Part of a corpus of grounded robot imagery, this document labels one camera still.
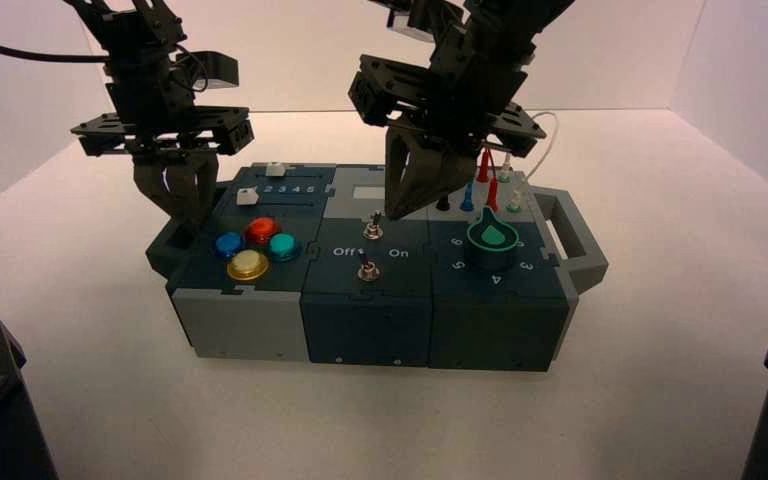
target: black cable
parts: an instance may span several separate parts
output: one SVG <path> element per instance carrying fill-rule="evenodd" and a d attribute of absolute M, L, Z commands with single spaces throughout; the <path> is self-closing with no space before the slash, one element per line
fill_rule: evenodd
<path fill-rule="evenodd" d="M 104 63 L 110 59 L 109 57 L 97 55 L 57 55 L 51 53 L 27 52 L 24 50 L 3 47 L 1 45 L 0 54 L 13 58 L 21 58 L 23 60 L 55 63 Z"/>
<path fill-rule="evenodd" d="M 193 93 L 201 93 L 201 92 L 204 92 L 205 90 L 207 90 L 207 84 L 208 84 L 209 80 L 207 78 L 207 67 L 204 66 L 204 62 L 199 60 L 198 57 L 196 57 L 195 55 L 190 53 L 189 50 L 187 50 L 186 48 L 182 47 L 181 45 L 178 45 L 178 50 L 183 52 L 184 55 L 186 55 L 186 57 L 184 57 L 181 60 L 178 60 L 177 62 L 173 63 L 172 66 L 175 67 L 175 66 L 179 65 L 181 62 L 183 62 L 184 60 L 186 60 L 188 58 L 191 58 L 194 62 L 196 62 L 196 65 L 201 70 L 201 74 L 202 74 L 201 75 L 201 79 L 204 81 L 204 85 L 201 88 L 196 89 L 196 88 L 193 88 L 192 86 L 184 85 L 183 83 L 181 83 L 178 80 L 176 80 L 175 77 L 173 77 L 173 76 L 170 76 L 169 80 L 171 80 L 172 83 L 174 83 L 175 85 L 178 85 L 181 88 L 186 88 L 187 90 L 189 90 L 189 91 L 191 91 Z"/>

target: red button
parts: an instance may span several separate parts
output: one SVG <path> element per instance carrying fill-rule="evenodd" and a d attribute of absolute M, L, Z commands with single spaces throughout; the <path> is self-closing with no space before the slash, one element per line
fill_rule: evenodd
<path fill-rule="evenodd" d="M 246 241 L 255 245 L 267 245 L 269 240 L 281 232 L 281 227 L 274 218 L 256 218 L 246 228 Z"/>

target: yellow button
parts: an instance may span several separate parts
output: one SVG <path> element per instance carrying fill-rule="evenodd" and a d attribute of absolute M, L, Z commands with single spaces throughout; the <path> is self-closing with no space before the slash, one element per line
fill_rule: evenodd
<path fill-rule="evenodd" d="M 244 250 L 228 264 L 228 275 L 234 280 L 254 280 L 268 269 L 269 260 L 266 256 L 254 250 Z"/>

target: blue probe plug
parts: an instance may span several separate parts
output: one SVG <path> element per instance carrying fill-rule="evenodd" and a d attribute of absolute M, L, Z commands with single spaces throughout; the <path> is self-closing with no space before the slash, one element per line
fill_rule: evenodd
<path fill-rule="evenodd" d="M 461 210 L 464 212 L 471 212 L 475 210 L 475 205 L 472 203 L 472 180 L 466 185 L 464 191 L 464 201 L 461 202 Z"/>

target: white wall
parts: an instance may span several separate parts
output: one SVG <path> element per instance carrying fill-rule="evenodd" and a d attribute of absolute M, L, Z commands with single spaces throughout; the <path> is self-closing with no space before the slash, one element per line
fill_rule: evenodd
<path fill-rule="evenodd" d="M 768 180 L 768 0 L 708 0 L 671 107 Z"/>
<path fill-rule="evenodd" d="M 0 43 L 89 51 L 74 10 L 55 1 L 0 0 Z M 92 66 L 0 56 L 0 192 L 67 146 L 75 124 L 106 111 L 104 95 Z"/>
<path fill-rule="evenodd" d="M 666 108 L 702 2 L 577 0 L 537 36 L 517 99 L 529 108 Z M 184 19 L 188 48 L 240 61 L 241 87 L 209 92 L 206 103 L 351 109 L 346 92 L 362 53 L 427 65 L 432 49 L 388 31 L 387 10 L 368 0 L 167 3 Z"/>

